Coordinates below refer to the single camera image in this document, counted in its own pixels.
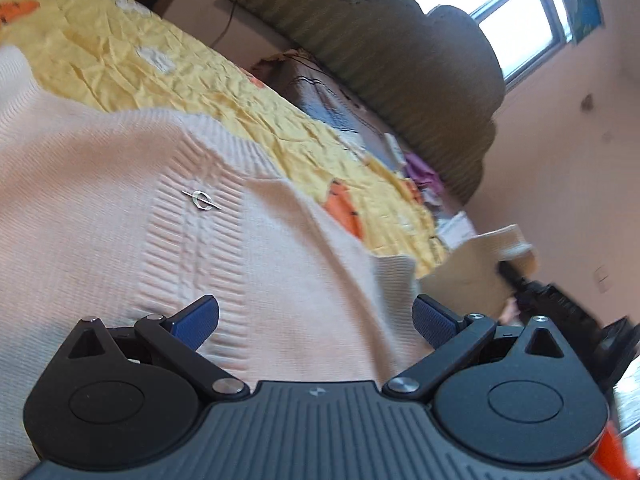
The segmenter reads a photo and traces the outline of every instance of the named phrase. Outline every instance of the yellow blanket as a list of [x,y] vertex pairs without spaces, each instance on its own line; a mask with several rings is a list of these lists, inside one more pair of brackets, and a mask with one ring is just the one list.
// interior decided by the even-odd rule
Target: yellow blanket
[[45,89],[108,112],[170,107],[209,114],[258,142],[319,203],[334,178],[344,181],[374,253],[410,254],[418,275],[443,259],[433,218],[401,179],[376,160],[363,164],[334,130],[195,38],[130,0],[37,2],[30,14],[0,25],[0,42],[22,50]]

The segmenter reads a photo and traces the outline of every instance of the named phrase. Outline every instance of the beige cloth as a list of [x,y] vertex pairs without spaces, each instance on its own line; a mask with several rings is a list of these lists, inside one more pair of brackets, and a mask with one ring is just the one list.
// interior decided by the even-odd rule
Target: beige cloth
[[475,236],[458,247],[436,269],[420,279],[420,291],[464,316],[479,312],[498,319],[513,295],[498,275],[498,262],[507,260],[523,276],[538,268],[533,246],[511,225]]
[[0,205],[2,479],[36,462],[24,401],[87,314],[130,326],[213,294],[220,323],[200,352],[251,385],[382,382],[428,352],[414,261],[372,256],[255,143],[208,116],[58,98],[13,47],[0,49]]

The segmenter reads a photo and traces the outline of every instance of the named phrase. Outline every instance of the small metal pin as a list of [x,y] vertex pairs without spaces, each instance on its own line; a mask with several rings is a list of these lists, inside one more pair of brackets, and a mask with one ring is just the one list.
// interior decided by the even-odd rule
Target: small metal pin
[[218,379],[212,385],[213,391],[223,395],[239,394],[244,389],[244,383],[234,377]]
[[198,209],[202,209],[204,211],[208,211],[209,209],[217,209],[218,211],[220,211],[220,208],[213,203],[211,197],[203,191],[194,191],[193,193],[190,193],[189,191],[184,190],[183,193],[191,197],[191,200],[193,200],[193,203]]
[[420,388],[420,383],[411,377],[394,377],[387,384],[397,394],[412,394]]

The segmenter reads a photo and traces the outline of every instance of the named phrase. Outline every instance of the green headboard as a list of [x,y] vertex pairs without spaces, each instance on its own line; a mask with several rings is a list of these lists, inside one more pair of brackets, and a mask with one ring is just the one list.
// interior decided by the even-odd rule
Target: green headboard
[[489,42],[462,10],[415,0],[238,0],[311,52],[466,203],[504,98]]

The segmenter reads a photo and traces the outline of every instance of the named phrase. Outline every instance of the bed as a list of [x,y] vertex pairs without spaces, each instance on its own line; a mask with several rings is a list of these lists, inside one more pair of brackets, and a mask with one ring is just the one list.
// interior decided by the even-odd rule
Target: bed
[[251,72],[305,114],[331,126],[347,146],[356,144],[390,170],[401,169],[387,139],[392,136],[398,145],[393,129],[305,50],[261,59]]
[[35,1],[35,10],[2,24],[0,41],[21,49],[45,89],[106,112],[209,114],[258,142],[316,202],[335,179],[345,183],[373,253],[409,254],[419,276],[446,257],[432,215],[402,179],[375,157],[354,157],[334,129],[171,23],[132,0]]

